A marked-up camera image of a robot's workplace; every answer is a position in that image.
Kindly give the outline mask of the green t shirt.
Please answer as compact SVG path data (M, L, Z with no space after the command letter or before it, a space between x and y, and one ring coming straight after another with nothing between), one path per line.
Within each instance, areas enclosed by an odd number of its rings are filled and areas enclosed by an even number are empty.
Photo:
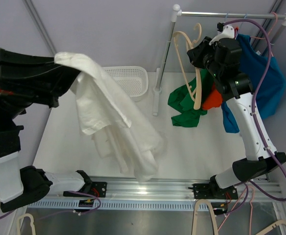
M207 114L207 110L203 110L203 104L212 91L214 79L207 70L201 70L202 97L201 107L198 110L194 109L194 101L191 99L187 90L187 86L183 85L170 93L168 105L174 110L180 112L179 115L171 117L173 126L193 128L199 124L201 116Z

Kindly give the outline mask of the orange t shirt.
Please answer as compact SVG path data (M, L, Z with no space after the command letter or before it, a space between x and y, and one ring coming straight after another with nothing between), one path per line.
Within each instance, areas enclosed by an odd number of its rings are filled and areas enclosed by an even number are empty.
M210 110L212 108L218 108L223 103L221 94L218 92L216 84L214 83L211 88L211 92L202 104L203 110Z

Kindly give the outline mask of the white t shirt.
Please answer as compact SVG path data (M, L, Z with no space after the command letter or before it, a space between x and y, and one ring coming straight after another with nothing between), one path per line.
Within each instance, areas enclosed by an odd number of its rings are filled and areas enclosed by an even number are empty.
M92 137L98 154L114 156L120 172L132 171L139 182L153 178L165 141L130 96L84 54L59 52L54 62L80 72L70 89L80 130Z

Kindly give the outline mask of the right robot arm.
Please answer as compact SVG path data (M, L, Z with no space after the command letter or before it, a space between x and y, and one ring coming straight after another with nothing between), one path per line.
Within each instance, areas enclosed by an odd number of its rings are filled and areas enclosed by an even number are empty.
M286 162L286 154L268 143L268 134L252 103L251 80L239 70L241 54L240 44L234 38L213 41L210 37L187 52L194 67L206 69L213 76L217 91L235 118L245 147L244 159L211 177L209 193L214 198L222 197L229 187L267 174Z

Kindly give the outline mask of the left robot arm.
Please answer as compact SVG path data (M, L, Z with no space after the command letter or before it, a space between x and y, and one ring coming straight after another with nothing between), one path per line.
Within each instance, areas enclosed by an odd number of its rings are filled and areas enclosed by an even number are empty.
M0 210L11 212L48 194L87 196L92 180L82 170L51 174L34 166L21 167L20 132L14 119L32 104L59 105L79 70L57 64L52 57L31 56L0 48Z

